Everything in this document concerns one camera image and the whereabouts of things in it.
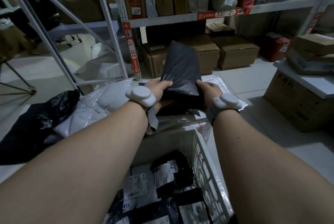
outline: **black plastic bag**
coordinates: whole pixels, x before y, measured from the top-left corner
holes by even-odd
[[[201,188],[173,195],[184,223],[212,223]]]
[[[0,165],[29,162],[53,145],[44,140],[72,114],[79,98],[78,90],[65,91],[45,103],[32,104],[0,142]]]
[[[142,224],[153,220],[160,221],[157,221],[157,223],[181,224],[179,218],[176,203],[172,198],[165,198],[120,215],[109,213],[104,224],[116,224],[120,220],[123,220],[121,223],[128,224]]]
[[[164,91],[161,100],[174,100],[162,108],[157,116],[196,114],[191,109],[202,109],[204,97],[196,80],[201,79],[196,50],[182,43],[172,41],[162,71],[161,81],[173,81],[173,85]]]
[[[155,160],[150,169],[154,176],[158,198],[170,197],[175,189],[182,189],[194,182],[190,164],[178,150]]]

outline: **floor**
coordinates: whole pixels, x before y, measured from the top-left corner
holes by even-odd
[[[63,47],[63,51],[61,51],[72,71],[75,71],[90,59],[90,46],[94,44],[94,39],[90,35],[85,34],[80,35],[80,37],[83,43],[76,44],[76,41],[73,41],[72,48]],[[36,86],[37,94],[30,98],[26,96],[0,97],[0,139],[8,132],[22,112],[24,105],[45,102],[58,93],[70,89],[66,78],[49,55],[37,56],[30,64],[26,64],[22,59],[11,60],[10,63],[32,85]],[[143,65],[141,65],[141,71],[143,78],[150,78]],[[257,58],[250,67],[224,71],[216,68],[213,74],[221,77],[229,91],[248,104],[241,115],[253,127],[299,156],[334,184],[333,139],[323,131],[300,133],[262,98],[275,71],[276,68],[273,63]],[[0,77],[1,81],[21,86],[19,80],[15,79],[15,76],[11,75],[4,67]],[[0,87],[1,93],[5,91],[8,90]],[[216,165],[218,175],[223,180],[212,133],[207,146]],[[12,167],[8,169],[0,167],[0,182],[1,173],[3,177],[6,177],[14,171],[15,169]]]

